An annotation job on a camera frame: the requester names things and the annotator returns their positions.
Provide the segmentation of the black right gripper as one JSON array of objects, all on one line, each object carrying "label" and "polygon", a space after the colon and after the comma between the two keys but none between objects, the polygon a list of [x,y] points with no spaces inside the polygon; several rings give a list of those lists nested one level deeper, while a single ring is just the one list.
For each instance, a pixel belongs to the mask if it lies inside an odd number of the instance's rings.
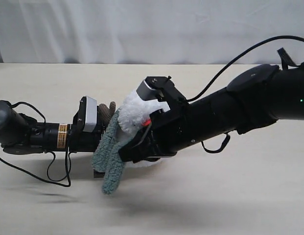
[{"label": "black right gripper", "polygon": [[123,162],[151,162],[175,156],[191,146],[190,109],[159,109],[150,115],[151,124],[143,134],[137,133],[119,151]]}]

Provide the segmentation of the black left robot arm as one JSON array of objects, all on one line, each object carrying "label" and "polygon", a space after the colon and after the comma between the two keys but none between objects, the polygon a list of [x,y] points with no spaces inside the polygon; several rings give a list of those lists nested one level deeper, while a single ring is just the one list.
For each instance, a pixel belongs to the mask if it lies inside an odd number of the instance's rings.
[{"label": "black left robot arm", "polygon": [[80,99],[71,124],[38,122],[15,111],[21,104],[0,100],[0,144],[3,151],[12,155],[64,152],[67,177],[71,170],[70,154],[95,152],[111,118],[107,106],[98,105],[87,96]]}]

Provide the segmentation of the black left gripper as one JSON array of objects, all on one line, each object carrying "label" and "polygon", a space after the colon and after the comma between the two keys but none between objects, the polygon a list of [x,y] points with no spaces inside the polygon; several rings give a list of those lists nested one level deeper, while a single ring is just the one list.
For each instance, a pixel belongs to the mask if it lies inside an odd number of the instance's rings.
[{"label": "black left gripper", "polygon": [[93,153],[98,147],[102,135],[107,128],[106,115],[100,110],[100,105],[97,104],[97,124],[93,132],[82,132],[78,129],[78,111],[73,116],[72,124],[70,127],[69,136],[69,154],[72,153]]}]

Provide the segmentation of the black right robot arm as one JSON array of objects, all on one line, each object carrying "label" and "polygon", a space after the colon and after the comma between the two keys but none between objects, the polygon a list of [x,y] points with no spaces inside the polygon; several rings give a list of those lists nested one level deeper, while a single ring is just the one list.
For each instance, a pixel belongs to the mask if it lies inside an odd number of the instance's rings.
[{"label": "black right robot arm", "polygon": [[279,119],[304,120],[304,62],[293,69],[253,67],[193,103],[164,76],[145,78],[137,93],[144,101],[166,102],[169,110],[150,114],[150,123],[119,150],[123,162],[172,157],[215,136],[244,134]]}]

